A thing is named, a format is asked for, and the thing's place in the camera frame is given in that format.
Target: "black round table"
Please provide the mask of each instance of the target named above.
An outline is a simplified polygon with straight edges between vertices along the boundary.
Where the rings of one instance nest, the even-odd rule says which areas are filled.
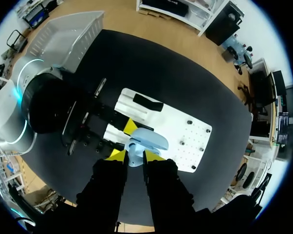
[[[195,210],[212,209],[226,192],[245,152],[251,116],[242,102],[195,62],[151,41],[110,30],[98,35],[75,74],[64,73],[64,80],[86,92],[94,92],[102,78],[107,82],[100,99],[107,105],[115,106],[122,89],[130,88],[212,126],[196,172],[179,172],[194,196]],[[102,136],[106,126],[97,117],[90,121],[91,129]],[[72,202],[99,158],[81,144],[67,156],[59,133],[39,135],[32,151],[22,157],[46,184]],[[128,168],[119,221],[153,225],[142,167]]]

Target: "white perforated board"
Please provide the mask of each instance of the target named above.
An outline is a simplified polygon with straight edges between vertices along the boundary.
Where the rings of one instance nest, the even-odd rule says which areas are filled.
[[[164,136],[169,143],[167,151],[160,150],[161,157],[174,160],[180,171],[195,172],[207,148],[212,127],[166,104],[161,112],[151,111],[132,101],[135,94],[139,93],[127,88],[123,89],[114,109],[134,121],[154,128],[154,132]],[[157,101],[143,94],[140,95],[151,101]],[[125,143],[129,136],[109,124],[104,138]]]

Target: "cable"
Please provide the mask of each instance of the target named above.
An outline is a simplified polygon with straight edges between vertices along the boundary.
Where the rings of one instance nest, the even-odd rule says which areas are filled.
[[[116,233],[118,232],[118,227],[119,227],[120,224],[121,224],[120,222],[116,223]]]

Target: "blue plastic object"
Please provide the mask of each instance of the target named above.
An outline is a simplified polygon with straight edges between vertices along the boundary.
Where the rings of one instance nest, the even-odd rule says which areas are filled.
[[[159,149],[168,150],[167,139],[149,129],[138,128],[130,136],[131,138],[125,144],[130,167],[138,167],[143,164],[144,150],[149,150],[158,155],[161,155]]]

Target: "white plastic crate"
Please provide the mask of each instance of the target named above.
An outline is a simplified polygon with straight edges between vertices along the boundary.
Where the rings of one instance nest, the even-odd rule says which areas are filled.
[[[29,45],[26,55],[74,73],[103,28],[103,11],[90,11],[50,20]]]

